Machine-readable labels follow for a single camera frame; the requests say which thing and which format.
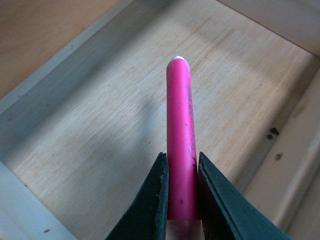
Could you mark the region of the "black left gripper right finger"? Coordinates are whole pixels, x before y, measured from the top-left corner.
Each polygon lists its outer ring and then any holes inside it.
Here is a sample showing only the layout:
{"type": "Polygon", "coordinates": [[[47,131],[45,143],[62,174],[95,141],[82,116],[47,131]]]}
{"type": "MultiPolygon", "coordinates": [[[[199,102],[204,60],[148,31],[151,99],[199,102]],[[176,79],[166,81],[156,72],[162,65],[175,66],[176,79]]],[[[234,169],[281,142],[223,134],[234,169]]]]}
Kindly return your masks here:
{"type": "Polygon", "coordinates": [[[203,153],[199,154],[198,197],[206,240],[288,240],[203,153]]]}

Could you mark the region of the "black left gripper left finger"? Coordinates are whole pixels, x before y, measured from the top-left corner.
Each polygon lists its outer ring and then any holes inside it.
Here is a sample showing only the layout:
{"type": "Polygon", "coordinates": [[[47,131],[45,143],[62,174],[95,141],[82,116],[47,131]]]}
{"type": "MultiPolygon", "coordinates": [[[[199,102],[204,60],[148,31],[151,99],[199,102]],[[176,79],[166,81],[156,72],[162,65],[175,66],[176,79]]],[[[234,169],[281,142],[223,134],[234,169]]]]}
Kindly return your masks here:
{"type": "Polygon", "coordinates": [[[167,230],[169,164],[159,153],[134,201],[108,240],[164,240],[167,230]]]}

